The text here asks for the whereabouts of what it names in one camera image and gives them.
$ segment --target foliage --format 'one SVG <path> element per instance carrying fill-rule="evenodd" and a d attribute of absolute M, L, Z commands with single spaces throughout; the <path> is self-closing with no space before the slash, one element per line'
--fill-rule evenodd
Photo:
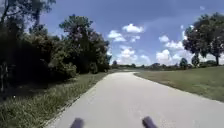
<path fill-rule="evenodd" d="M 191 63 L 194 65 L 194 67 L 198 67 L 198 64 L 200 63 L 200 60 L 198 58 L 198 54 L 196 54 L 192 57 Z"/>
<path fill-rule="evenodd" d="M 60 27 L 68 33 L 66 45 L 70 48 L 68 50 L 70 57 L 67 58 L 67 61 L 76 65 L 77 71 L 80 73 L 89 72 L 92 68 L 91 63 L 95 63 L 99 71 L 109 69 L 111 57 L 106 54 L 109 42 L 95 32 L 90 27 L 91 24 L 92 21 L 87 17 L 76 15 L 70 16 L 60 24 Z"/>
<path fill-rule="evenodd" d="M 117 64 L 117 61 L 113 61 L 113 64 L 111 66 L 113 69 L 117 69 L 118 68 L 118 64 Z"/>
<path fill-rule="evenodd" d="M 90 72 L 92 73 L 92 74 L 96 74 L 96 73 L 98 73 L 98 68 L 97 68 L 97 65 L 96 65 L 96 63 L 90 63 Z"/>
<path fill-rule="evenodd" d="M 107 73 L 79 75 L 28 98 L 13 98 L 0 105 L 0 128 L 43 128 L 62 108 L 93 87 Z"/>
<path fill-rule="evenodd" d="M 186 50 L 206 57 L 212 54 L 219 65 L 219 57 L 224 51 L 224 16 L 219 13 L 202 15 L 194 23 L 194 28 L 186 30 L 187 39 L 183 41 Z"/>
<path fill-rule="evenodd" d="M 180 60 L 180 68 L 182 68 L 182 69 L 186 70 L 186 69 L 187 69 L 187 67 L 188 67 L 188 62 L 187 62 L 187 59 L 182 58 L 182 59 Z"/>
<path fill-rule="evenodd" d="M 72 15 L 59 26 L 59 38 L 39 24 L 55 0 L 5 0 L 0 19 L 0 65 L 10 68 L 10 85 L 66 80 L 76 73 L 109 70 L 109 42 L 91 28 L 87 17 Z"/>
<path fill-rule="evenodd" d="M 135 64 L 131 64 L 131 67 L 132 67 L 132 68 L 136 68 L 136 65 L 135 65 Z"/>
<path fill-rule="evenodd" d="M 200 62 L 200 68 L 206 68 L 206 67 L 214 67 L 216 66 L 216 62 L 213 60 L 208 60 L 206 62 Z"/>

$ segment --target paved path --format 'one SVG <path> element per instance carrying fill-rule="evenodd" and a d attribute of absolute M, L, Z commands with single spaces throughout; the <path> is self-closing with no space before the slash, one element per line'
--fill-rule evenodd
<path fill-rule="evenodd" d="M 49 128 L 143 128 L 150 116 L 158 128 L 224 128 L 224 104 L 182 92 L 132 73 L 98 82 Z"/>

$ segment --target sky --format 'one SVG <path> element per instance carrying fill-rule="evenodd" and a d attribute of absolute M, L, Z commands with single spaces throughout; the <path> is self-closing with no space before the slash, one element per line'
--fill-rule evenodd
<path fill-rule="evenodd" d="M 110 41 L 111 62 L 172 65 L 182 57 L 191 62 L 193 55 L 182 45 L 185 29 L 202 14 L 223 13 L 223 5 L 223 0 L 57 0 L 52 11 L 41 16 L 41 23 L 51 34 L 61 35 L 59 24 L 68 16 L 86 16 L 93 21 L 92 28 Z"/>

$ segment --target grass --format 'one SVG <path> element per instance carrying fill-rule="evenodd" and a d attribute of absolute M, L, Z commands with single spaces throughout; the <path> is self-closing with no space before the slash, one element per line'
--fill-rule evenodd
<path fill-rule="evenodd" d="M 10 99 L 0 105 L 0 128 L 41 128 L 65 106 L 102 79 L 107 73 L 80 75 L 75 82 L 53 86 L 28 98 Z"/>
<path fill-rule="evenodd" d="M 185 71 L 143 71 L 135 75 L 183 91 L 224 102 L 224 67 Z"/>

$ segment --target green grass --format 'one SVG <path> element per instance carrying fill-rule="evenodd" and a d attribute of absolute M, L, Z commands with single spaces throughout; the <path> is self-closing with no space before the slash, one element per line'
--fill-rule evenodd
<path fill-rule="evenodd" d="M 135 75 L 224 102 L 224 67 L 185 71 L 143 71 Z"/>
<path fill-rule="evenodd" d="M 59 84 L 30 98 L 11 99 L 0 105 L 0 128 L 41 128 L 65 106 L 107 73 L 80 75 L 75 82 Z"/>

